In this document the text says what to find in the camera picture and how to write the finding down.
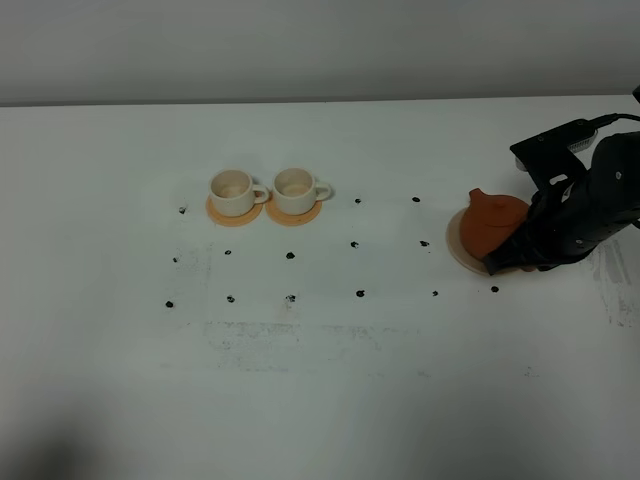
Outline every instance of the white cup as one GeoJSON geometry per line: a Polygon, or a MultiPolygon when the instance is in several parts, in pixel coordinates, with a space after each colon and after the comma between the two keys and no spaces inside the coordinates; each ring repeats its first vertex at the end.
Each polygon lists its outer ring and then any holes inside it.
{"type": "Polygon", "coordinates": [[[331,185],[316,182],[313,175],[302,168],[287,168],[273,179],[276,206],[287,215],[302,215],[311,210],[316,201],[330,196],[331,185]]]}
{"type": "Polygon", "coordinates": [[[269,200],[269,189],[254,185],[253,178],[242,170],[223,170],[209,182],[209,198],[216,210],[225,217],[239,217],[256,203],[269,200]]]}

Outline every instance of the cup handle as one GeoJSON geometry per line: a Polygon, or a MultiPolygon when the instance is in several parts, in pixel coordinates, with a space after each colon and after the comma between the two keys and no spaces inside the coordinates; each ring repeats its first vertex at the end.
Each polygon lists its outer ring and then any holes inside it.
{"type": "Polygon", "coordinates": [[[265,187],[264,185],[254,185],[253,186],[253,191],[254,192],[259,192],[262,195],[260,195],[259,197],[256,197],[256,199],[253,201],[253,203],[264,203],[267,200],[269,200],[269,189],[267,187],[265,187]]]}
{"type": "Polygon", "coordinates": [[[331,196],[331,193],[333,192],[333,190],[331,189],[331,185],[324,182],[316,182],[316,192],[318,192],[319,190],[323,191],[321,193],[318,193],[318,196],[316,197],[316,200],[318,202],[326,200],[331,196]]]}

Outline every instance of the cup rim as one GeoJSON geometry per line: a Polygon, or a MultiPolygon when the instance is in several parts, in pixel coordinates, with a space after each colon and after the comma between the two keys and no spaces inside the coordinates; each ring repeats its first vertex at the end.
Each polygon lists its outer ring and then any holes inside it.
{"type": "Polygon", "coordinates": [[[225,201],[235,200],[235,199],[240,198],[241,196],[245,195],[247,192],[250,192],[252,189],[253,189],[253,177],[251,175],[249,175],[248,172],[242,170],[241,168],[223,168],[222,170],[216,172],[213,175],[213,177],[211,177],[209,179],[209,195],[211,195],[211,196],[213,196],[213,197],[215,197],[217,199],[220,199],[220,200],[225,200],[225,201]],[[215,192],[213,191],[213,188],[212,188],[211,184],[213,183],[213,181],[215,180],[215,178],[218,175],[221,175],[221,174],[223,174],[225,172],[240,172],[240,173],[244,173],[247,176],[247,178],[249,179],[249,186],[247,187],[247,189],[244,192],[242,192],[240,195],[237,195],[237,196],[231,197],[231,198],[229,198],[229,197],[221,197],[219,195],[216,195],[215,192]]]}
{"type": "Polygon", "coordinates": [[[307,170],[306,168],[302,168],[302,167],[287,167],[287,168],[283,168],[282,170],[280,170],[278,173],[276,173],[275,177],[273,177],[273,191],[277,192],[278,195],[282,195],[284,198],[286,199],[291,199],[291,200],[295,200],[297,198],[302,198],[306,195],[309,194],[309,192],[311,192],[313,190],[313,187],[316,184],[316,177],[313,176],[313,173],[311,173],[309,170],[307,170]],[[286,172],[287,170],[302,170],[304,173],[306,173],[307,175],[309,175],[309,177],[311,178],[311,186],[309,187],[308,190],[306,190],[304,193],[300,194],[300,195],[296,195],[295,197],[292,197],[290,195],[285,195],[284,193],[282,193],[280,190],[278,190],[278,188],[276,187],[276,178],[278,178],[278,176],[281,173],[286,172]]]}

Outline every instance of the white wall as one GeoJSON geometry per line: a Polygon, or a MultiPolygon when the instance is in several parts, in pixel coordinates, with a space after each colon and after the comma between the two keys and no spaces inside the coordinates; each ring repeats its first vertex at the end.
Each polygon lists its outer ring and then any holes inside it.
{"type": "Polygon", "coordinates": [[[3,0],[0,103],[628,93],[634,0],[3,0]]]}

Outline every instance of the white table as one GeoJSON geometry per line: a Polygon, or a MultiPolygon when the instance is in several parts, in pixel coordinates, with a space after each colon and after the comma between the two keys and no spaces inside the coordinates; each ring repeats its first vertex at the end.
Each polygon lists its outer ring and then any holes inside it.
{"type": "Polygon", "coordinates": [[[472,188],[530,199],[511,144],[639,108],[0,110],[0,431],[81,419],[104,478],[638,478],[640,232],[498,278],[444,236],[472,188]],[[207,218],[217,170],[293,165],[336,190],[312,223],[207,218]]]}

